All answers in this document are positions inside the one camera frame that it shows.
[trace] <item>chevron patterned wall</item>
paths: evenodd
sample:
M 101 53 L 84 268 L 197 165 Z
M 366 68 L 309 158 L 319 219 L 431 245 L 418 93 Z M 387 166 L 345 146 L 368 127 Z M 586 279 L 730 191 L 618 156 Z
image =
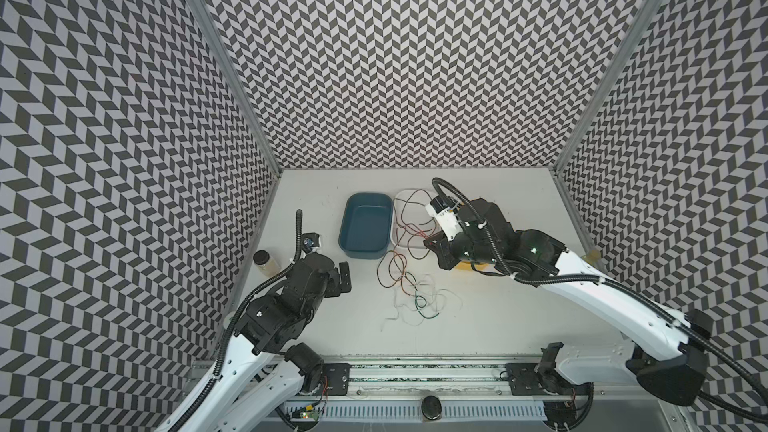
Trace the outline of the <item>chevron patterned wall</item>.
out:
M 659 302 L 708 311 L 714 342 L 764 384 L 766 2 L 666 0 L 565 172 L 618 278 Z M 733 375 L 710 368 L 710 392 L 755 406 Z M 740 420 L 695 408 L 706 430 L 765 430 L 722 427 Z
M 642 0 L 206 0 L 283 167 L 549 166 Z
M 0 0 L 0 430 L 157 424 L 273 182 L 183 0 Z

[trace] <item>blue plastic tray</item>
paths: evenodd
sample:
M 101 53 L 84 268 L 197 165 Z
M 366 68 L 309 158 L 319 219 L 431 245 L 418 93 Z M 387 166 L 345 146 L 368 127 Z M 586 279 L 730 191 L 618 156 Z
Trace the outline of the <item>blue plastic tray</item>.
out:
M 339 246 L 351 258 L 381 258 L 389 248 L 392 199 L 360 192 L 346 201 Z

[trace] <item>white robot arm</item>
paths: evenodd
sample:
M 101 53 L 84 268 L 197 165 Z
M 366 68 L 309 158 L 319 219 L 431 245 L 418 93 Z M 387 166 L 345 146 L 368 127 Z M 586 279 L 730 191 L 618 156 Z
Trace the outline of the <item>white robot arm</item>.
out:
M 684 314 L 654 302 L 581 260 L 564 244 L 538 230 L 515 231 L 501 210 L 482 198 L 467 199 L 435 178 L 437 196 L 426 207 L 442 231 L 424 243 L 440 268 L 459 261 L 494 264 L 486 275 L 512 277 L 575 302 L 609 322 L 627 340 L 574 347 L 555 343 L 543 349 L 537 367 L 552 393 L 587 382 L 639 384 L 659 399 L 689 406 L 702 397 L 713 321 L 700 311 Z M 447 189 L 456 198 L 447 196 Z
M 286 400 L 320 388 L 323 362 L 318 354 L 306 344 L 294 345 L 284 357 L 280 351 L 287 341 L 299 337 L 324 298 L 350 292 L 352 285 L 348 264 L 342 262 L 336 268 L 330 258 L 314 252 L 306 239 L 318 236 L 302 235 L 301 222 L 298 210 L 291 265 L 245 297 L 221 339 L 214 365 L 156 432 L 249 432 Z M 278 356 L 284 360 L 238 398 Z

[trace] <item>black knob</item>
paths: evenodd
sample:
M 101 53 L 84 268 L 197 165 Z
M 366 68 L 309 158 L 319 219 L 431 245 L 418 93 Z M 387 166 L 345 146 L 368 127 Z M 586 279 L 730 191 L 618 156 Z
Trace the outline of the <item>black knob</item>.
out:
M 427 420 L 437 420 L 442 417 L 442 404 L 434 395 L 428 395 L 422 400 L 422 415 Z

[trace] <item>white table surface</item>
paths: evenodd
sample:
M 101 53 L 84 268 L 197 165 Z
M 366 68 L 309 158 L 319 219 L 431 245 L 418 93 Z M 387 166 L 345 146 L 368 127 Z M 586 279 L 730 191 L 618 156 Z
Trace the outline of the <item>white table surface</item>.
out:
M 401 308 L 410 324 L 387 321 L 397 314 L 395 300 L 411 304 L 412 299 L 379 284 L 378 260 L 348 258 L 341 250 L 339 230 L 346 200 L 356 192 L 394 197 L 404 188 L 431 188 L 435 176 L 470 199 L 495 202 L 515 229 L 537 228 L 584 253 L 546 168 L 287 170 L 258 248 L 285 267 L 293 257 L 294 214 L 301 208 L 302 231 L 321 234 L 321 253 L 336 264 L 348 261 L 352 280 L 351 293 L 322 302 L 300 341 L 321 355 L 455 356 L 539 354 L 554 341 L 620 340 L 615 328 L 564 298 L 508 278 L 441 270 L 434 254 L 421 261 L 408 256 L 408 270 L 418 278 L 431 275 L 438 288 L 455 292 L 463 304 L 446 294 L 446 307 L 432 320 L 422 321 L 416 312 Z M 382 266 L 382 280 L 385 274 Z M 264 279 L 252 265 L 244 294 Z

